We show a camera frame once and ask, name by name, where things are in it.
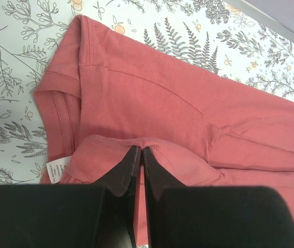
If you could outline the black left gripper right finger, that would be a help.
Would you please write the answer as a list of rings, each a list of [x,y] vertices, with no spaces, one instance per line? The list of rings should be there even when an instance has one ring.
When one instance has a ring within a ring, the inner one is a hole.
[[[268,187],[188,187],[144,149],[150,247],[294,247],[289,209]]]

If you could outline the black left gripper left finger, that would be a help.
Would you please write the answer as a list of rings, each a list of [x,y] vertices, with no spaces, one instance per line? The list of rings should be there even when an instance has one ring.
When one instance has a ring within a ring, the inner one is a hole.
[[[140,158],[91,184],[0,185],[0,247],[136,247]]]

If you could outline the pink t shirt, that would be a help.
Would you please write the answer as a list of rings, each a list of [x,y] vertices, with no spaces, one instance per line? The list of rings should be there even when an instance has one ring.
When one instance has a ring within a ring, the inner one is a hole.
[[[294,222],[294,103],[222,78],[79,15],[35,92],[44,184],[96,182],[141,149],[136,246],[148,244],[144,149],[188,187],[268,187]]]

